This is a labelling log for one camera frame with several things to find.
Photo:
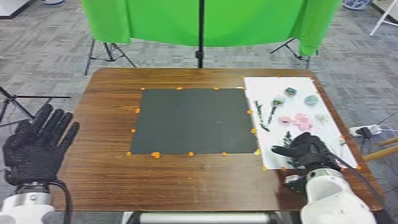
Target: cable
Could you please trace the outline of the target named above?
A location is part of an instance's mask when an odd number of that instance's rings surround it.
[[[395,116],[398,114],[398,111],[383,119],[383,121],[377,123],[377,125],[379,124],[383,124],[384,123],[384,121]]]
[[[49,183],[50,185],[58,186],[66,195],[66,212],[65,212],[65,224],[72,224],[72,215],[74,215],[74,201],[72,201],[72,192],[66,186],[66,183],[61,180],[56,180]]]
[[[328,156],[329,156],[333,159],[337,159],[337,160],[340,161],[340,163],[345,165],[345,167],[347,167],[349,170],[353,171],[354,175],[358,176],[360,180],[363,181],[363,183],[365,183],[365,185],[367,185],[367,187],[369,187],[369,189],[370,189],[370,192],[372,192],[372,194],[374,194],[374,197],[376,197],[376,199],[377,199],[377,202],[379,202],[379,204],[383,205],[383,207],[384,207],[384,209],[386,209],[386,211],[388,211],[390,219],[392,219],[392,221],[395,222],[395,219],[393,219],[393,216],[392,216],[393,213],[390,212],[390,208],[388,208],[388,206],[386,206],[383,196],[381,196],[381,194],[377,193],[377,189],[374,188],[374,186],[372,186],[372,184],[370,184],[370,181],[367,180],[363,174],[358,172],[358,170],[354,169],[354,167],[351,166],[351,164],[345,162],[345,160],[344,160],[344,159],[342,159],[331,152],[328,153]]]
[[[398,131],[398,130],[395,130],[395,129],[392,128],[392,126],[386,125],[386,124],[381,124],[381,126],[384,126],[384,127],[390,128],[390,129],[381,129],[381,130],[384,130],[384,131],[393,131],[393,133],[395,133],[395,137],[397,137],[397,131]]]

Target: black glove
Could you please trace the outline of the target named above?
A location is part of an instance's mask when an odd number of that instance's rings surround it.
[[[4,144],[4,161],[10,167],[6,181],[11,185],[58,180],[65,154],[81,125],[77,122],[74,123],[65,136],[74,114],[65,113],[61,109],[56,110],[54,114],[52,112],[54,107],[47,104],[36,114],[34,121],[26,120],[20,123],[15,135]]]
[[[329,157],[331,151],[326,143],[308,132],[297,136],[290,147],[274,146],[273,152],[292,157],[310,171],[326,167],[340,170],[337,161]]]

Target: orange marker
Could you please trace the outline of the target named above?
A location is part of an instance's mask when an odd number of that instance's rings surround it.
[[[152,156],[159,159],[161,158],[161,152],[154,152]]]

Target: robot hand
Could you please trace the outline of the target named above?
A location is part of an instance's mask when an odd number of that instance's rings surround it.
[[[312,135],[308,132],[297,136],[290,147],[274,146],[273,152],[292,157],[308,171],[326,167],[340,171],[340,166],[329,157],[331,151],[326,143],[319,136]]]
[[[15,195],[4,201],[2,224],[42,224],[43,217],[54,211],[49,184],[70,191],[58,173],[65,154],[74,143],[81,125],[74,123],[66,132],[74,114],[47,104],[33,122],[26,120],[4,145],[6,181],[17,186]],[[72,203],[66,208],[65,223],[72,221]]]
[[[6,171],[6,180],[11,185],[58,180],[66,150],[79,133],[79,123],[74,123],[61,141],[74,114],[65,113],[61,109],[54,114],[52,111],[54,107],[47,104],[33,123],[29,120],[20,123],[15,135],[6,141],[4,161],[11,169]]]
[[[292,157],[306,167],[306,175],[287,178],[289,187],[308,198],[308,205],[301,211],[303,223],[376,224],[370,208],[353,192],[321,138],[305,133],[296,138],[290,147],[274,146],[273,151]]]

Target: green backdrop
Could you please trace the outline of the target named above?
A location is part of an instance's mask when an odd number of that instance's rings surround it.
[[[95,39],[139,38],[198,46],[200,0],[82,0]],[[301,55],[321,47],[342,0],[207,0],[205,45],[301,40]]]

